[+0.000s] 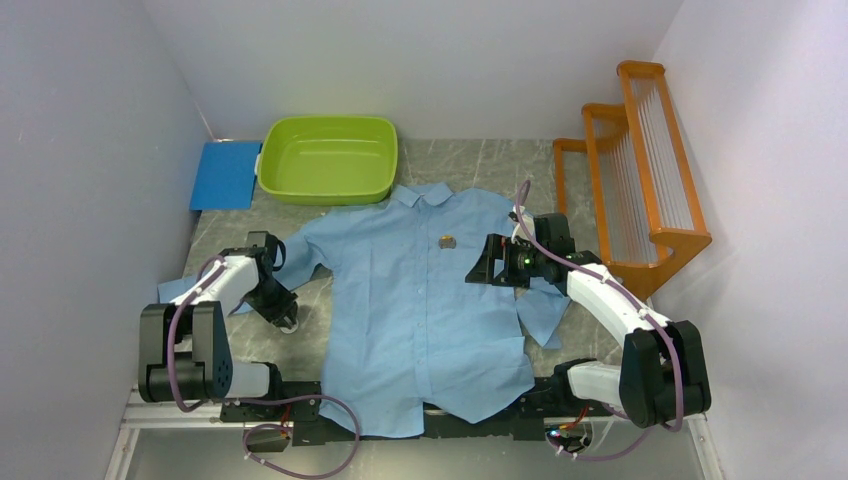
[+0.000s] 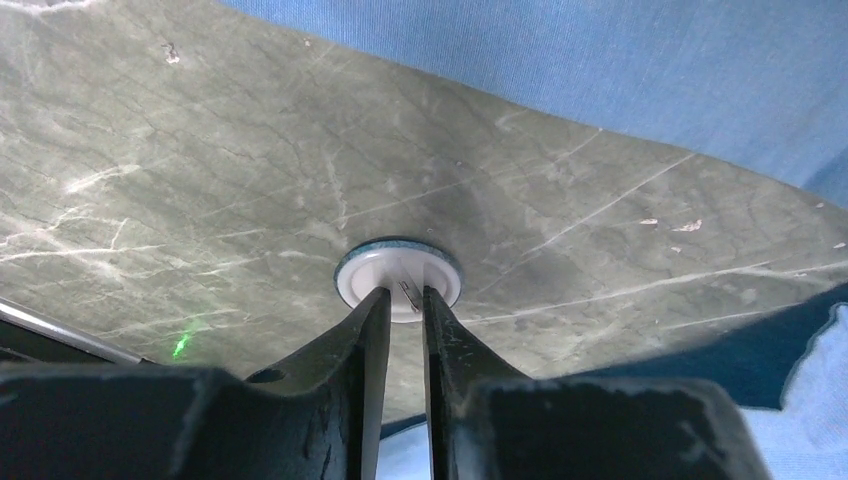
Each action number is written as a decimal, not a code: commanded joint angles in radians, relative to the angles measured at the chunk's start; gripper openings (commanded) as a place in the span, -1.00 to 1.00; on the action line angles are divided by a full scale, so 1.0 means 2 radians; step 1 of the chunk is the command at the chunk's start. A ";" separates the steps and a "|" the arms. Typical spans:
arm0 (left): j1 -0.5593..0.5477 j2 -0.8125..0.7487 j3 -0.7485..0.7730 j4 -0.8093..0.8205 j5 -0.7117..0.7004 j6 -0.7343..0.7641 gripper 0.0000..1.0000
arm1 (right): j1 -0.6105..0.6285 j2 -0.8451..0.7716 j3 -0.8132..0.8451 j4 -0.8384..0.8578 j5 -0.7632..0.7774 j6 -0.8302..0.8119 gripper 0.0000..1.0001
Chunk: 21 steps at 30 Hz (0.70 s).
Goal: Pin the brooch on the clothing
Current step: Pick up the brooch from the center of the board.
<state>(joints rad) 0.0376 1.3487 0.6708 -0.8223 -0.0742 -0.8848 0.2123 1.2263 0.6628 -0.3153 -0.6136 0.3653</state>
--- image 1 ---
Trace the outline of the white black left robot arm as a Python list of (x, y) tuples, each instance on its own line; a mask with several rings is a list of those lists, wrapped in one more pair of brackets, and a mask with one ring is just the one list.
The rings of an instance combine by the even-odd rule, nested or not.
[(239, 400), (263, 420), (286, 406), (279, 369), (232, 357), (226, 317), (247, 305), (286, 334), (298, 328), (297, 296), (276, 278), (281, 240), (251, 231), (242, 247), (209, 259), (187, 290), (140, 315), (138, 391), (148, 403), (175, 402), (188, 412), (205, 402)]

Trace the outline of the light blue button shirt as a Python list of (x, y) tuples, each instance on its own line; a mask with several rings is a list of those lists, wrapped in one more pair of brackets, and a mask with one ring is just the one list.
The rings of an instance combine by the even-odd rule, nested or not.
[[(477, 188), (398, 186), (284, 240), (276, 278), (285, 287), (306, 284), (318, 267), (333, 276), (323, 417), (368, 436), (412, 437), (424, 430), (426, 404), (477, 423), (533, 386), (525, 341), (560, 347), (567, 298), (539, 279), (522, 295), (464, 281), (487, 235), (511, 234), (512, 210)], [(439, 248), (444, 235), (455, 249)]]

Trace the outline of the orange wooden rack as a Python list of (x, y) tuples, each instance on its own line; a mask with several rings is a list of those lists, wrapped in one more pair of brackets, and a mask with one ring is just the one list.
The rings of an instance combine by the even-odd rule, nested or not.
[(557, 208), (566, 212), (564, 156), (586, 156), (600, 259), (649, 299), (712, 242), (660, 63), (625, 60), (623, 100), (587, 103), (585, 136), (553, 142)]

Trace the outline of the green plastic basin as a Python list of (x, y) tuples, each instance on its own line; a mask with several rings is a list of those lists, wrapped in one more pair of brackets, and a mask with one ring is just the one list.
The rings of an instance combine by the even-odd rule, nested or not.
[(258, 185), (293, 205), (365, 205), (390, 192), (398, 136), (381, 117), (307, 115), (277, 121), (255, 162)]

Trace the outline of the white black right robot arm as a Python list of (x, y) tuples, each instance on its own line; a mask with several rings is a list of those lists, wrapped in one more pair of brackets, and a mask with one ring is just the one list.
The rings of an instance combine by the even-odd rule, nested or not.
[(622, 348), (619, 364), (578, 359), (558, 365), (550, 401), (564, 415), (590, 404), (609, 406), (640, 428), (677, 425), (706, 412), (712, 395), (701, 335), (637, 299), (594, 253), (579, 251), (562, 213), (520, 223), (513, 236), (490, 234), (466, 274), (472, 284), (522, 287), (541, 278), (584, 307)]

